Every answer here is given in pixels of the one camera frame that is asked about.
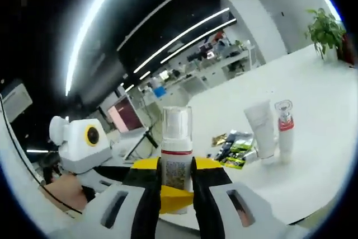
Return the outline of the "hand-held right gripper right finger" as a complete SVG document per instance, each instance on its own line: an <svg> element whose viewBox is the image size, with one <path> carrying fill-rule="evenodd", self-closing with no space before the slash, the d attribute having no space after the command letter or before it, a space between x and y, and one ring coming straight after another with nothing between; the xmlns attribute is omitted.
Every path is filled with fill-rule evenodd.
<svg viewBox="0 0 358 239"><path fill-rule="evenodd" d="M307 238L306 228L277 219L268 201L233 183L219 162L194 157L191 177L201 238Z"/></svg>

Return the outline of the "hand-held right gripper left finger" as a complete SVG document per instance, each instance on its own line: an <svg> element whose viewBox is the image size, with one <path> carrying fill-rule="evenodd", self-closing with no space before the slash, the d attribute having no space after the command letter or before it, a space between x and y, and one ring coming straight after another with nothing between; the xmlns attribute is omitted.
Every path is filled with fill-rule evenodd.
<svg viewBox="0 0 358 239"><path fill-rule="evenodd" d="M135 162L122 184L113 183L82 218L50 238L154 238L161 208L161 159Z"/></svg>

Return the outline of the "person's left hand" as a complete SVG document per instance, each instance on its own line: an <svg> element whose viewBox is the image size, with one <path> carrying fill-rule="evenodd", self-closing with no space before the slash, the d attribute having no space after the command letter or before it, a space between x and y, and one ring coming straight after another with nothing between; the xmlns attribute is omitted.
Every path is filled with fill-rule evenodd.
<svg viewBox="0 0 358 239"><path fill-rule="evenodd" d="M72 210L82 211L87 205L87 199L78 179L72 174L61 175L51 184L39 187L39 191L57 208L66 212Z"/></svg>

